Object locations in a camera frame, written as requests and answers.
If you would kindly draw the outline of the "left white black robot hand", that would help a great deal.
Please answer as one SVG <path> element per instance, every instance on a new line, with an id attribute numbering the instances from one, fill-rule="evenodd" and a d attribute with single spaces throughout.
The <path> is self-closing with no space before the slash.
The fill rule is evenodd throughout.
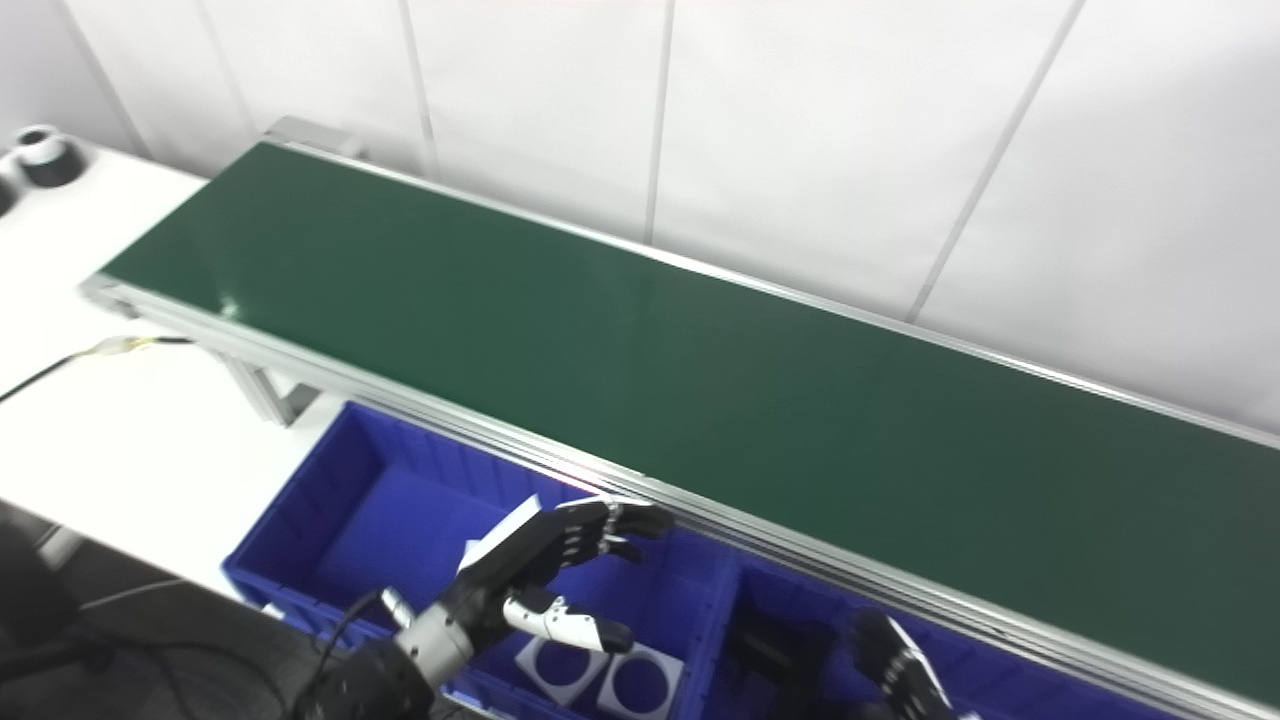
<path id="1" fill-rule="evenodd" d="M 477 657 L 515 633 L 595 653 L 627 653 L 634 632 L 622 623 L 579 609 L 549 584 L 564 569 L 613 556 L 640 564 L 634 537 L 657 541 L 675 528 L 658 505 L 614 495 L 544 509 L 531 496 L 494 525 L 434 600 Z"/>

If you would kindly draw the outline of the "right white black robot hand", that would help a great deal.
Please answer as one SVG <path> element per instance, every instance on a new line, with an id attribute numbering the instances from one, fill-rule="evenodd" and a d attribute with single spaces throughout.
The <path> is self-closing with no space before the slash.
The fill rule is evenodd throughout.
<path id="1" fill-rule="evenodd" d="M 895 719 L 979 719 L 960 712 L 920 646 L 888 614 L 860 609 L 849 633 L 854 667 L 881 692 Z"/>

